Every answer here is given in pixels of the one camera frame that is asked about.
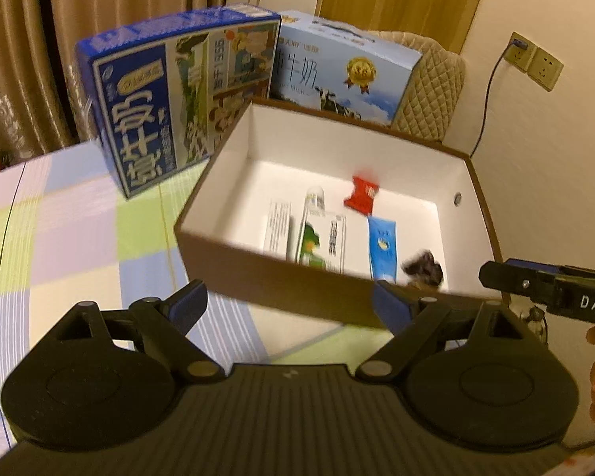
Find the red packet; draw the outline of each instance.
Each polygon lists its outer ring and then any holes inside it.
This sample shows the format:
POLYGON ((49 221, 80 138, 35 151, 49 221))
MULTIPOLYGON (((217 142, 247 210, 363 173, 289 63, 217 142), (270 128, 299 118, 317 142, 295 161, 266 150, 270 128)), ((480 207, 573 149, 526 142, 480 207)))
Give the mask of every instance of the red packet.
POLYGON ((379 191, 379 185, 365 181, 357 176, 353 177, 353 184, 355 185, 355 190, 350 198, 344 201, 344 205, 359 211, 361 214, 365 214, 365 216, 372 214, 372 203, 379 191))

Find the checkered tablecloth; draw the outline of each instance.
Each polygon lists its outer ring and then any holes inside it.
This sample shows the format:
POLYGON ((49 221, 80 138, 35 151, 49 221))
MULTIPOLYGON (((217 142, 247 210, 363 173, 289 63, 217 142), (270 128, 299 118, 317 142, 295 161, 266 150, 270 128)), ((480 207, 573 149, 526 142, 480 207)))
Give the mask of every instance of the checkered tablecloth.
MULTIPOLYGON (((0 388, 76 302, 127 308, 187 283, 173 226, 202 170, 191 167, 125 200, 99 146, 88 142, 0 173, 0 247, 22 175, 0 269, 0 388)), ((354 369, 390 334, 211 294, 188 337, 226 370, 234 362, 346 362, 354 369)), ((7 436, 13 445, 0 415, 0 455, 7 436)))

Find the electrical outlet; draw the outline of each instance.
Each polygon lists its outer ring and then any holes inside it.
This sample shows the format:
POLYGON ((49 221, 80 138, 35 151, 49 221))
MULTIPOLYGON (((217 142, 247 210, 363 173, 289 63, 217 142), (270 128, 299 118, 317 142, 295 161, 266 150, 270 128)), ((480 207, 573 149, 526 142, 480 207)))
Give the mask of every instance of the electrical outlet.
POLYGON ((558 82, 564 65, 546 50, 538 48, 529 65, 528 75, 547 91, 558 82))
POLYGON ((509 41, 511 42, 512 39, 520 39, 527 43, 528 47, 526 50, 523 50, 514 45, 510 46, 507 53, 505 53, 505 61, 516 66, 520 71, 527 71, 531 60, 536 53, 537 46, 526 37, 522 37, 516 32, 511 34, 509 41))

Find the light blue milk box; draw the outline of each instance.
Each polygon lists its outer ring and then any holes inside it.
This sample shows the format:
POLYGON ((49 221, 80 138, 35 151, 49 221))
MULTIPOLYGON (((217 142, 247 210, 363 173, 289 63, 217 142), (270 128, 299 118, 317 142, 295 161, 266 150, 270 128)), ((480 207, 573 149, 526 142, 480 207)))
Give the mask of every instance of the light blue milk box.
POLYGON ((282 13, 271 97, 390 125, 421 54, 359 28, 282 13))
POLYGON ((268 97, 280 16, 234 4, 149 19, 76 46, 126 197, 214 153, 247 98, 268 97))

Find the black crumpled object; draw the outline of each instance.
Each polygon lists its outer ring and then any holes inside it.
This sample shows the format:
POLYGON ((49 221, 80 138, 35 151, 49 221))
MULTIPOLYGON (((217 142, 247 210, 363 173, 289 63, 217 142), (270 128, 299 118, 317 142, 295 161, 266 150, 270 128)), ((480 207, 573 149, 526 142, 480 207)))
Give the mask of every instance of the black crumpled object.
POLYGON ((443 269, 435 263, 434 255, 430 251, 422 252, 412 261, 401 265, 403 271, 416 281, 428 286, 437 287, 443 282, 443 269))

